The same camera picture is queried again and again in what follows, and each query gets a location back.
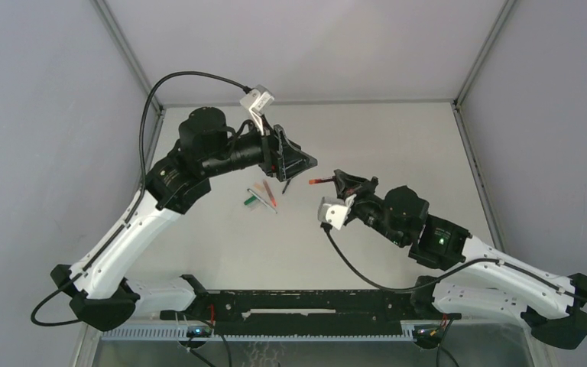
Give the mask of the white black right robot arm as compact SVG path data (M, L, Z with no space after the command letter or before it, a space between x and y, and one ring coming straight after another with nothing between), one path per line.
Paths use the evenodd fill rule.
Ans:
M410 295L419 317L472 316L526 328L535 339L576 349L587 336L587 276L541 271L485 244L469 230L433 216L429 204L407 186L376 195L378 179L336 172L339 209L329 211L336 229L353 220L409 249L418 264L444 273L420 276Z

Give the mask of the red pen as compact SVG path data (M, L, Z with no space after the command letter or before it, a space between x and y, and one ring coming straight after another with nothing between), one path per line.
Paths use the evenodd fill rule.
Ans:
M309 185L324 184L324 183L330 183L330 182L334 182L334 181L335 181L334 177L324 177L324 178L311 179L308 181L308 184Z

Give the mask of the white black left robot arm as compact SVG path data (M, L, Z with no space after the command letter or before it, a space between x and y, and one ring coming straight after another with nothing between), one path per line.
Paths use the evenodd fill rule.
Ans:
M193 110L178 133L173 148L146 173L121 219L99 243L76 263L52 270L77 321L110 331L132 317L161 311L202 317L209 300L193 276L150 287L127 279L128 269L161 232L211 190L213 177L257 166L284 182L317 164L281 126L261 130L246 120L234 129L215 107Z

